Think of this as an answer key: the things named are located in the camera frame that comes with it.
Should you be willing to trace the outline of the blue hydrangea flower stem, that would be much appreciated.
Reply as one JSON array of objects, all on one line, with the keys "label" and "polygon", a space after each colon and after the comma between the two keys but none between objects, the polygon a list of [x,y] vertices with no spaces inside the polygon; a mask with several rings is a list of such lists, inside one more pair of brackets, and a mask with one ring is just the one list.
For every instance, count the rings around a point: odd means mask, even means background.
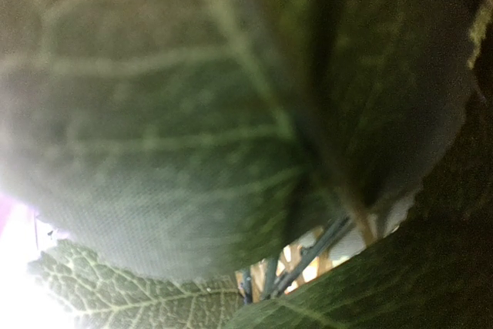
[{"label": "blue hydrangea flower stem", "polygon": [[491,0],[1,0],[1,192],[76,328],[490,328]]}]

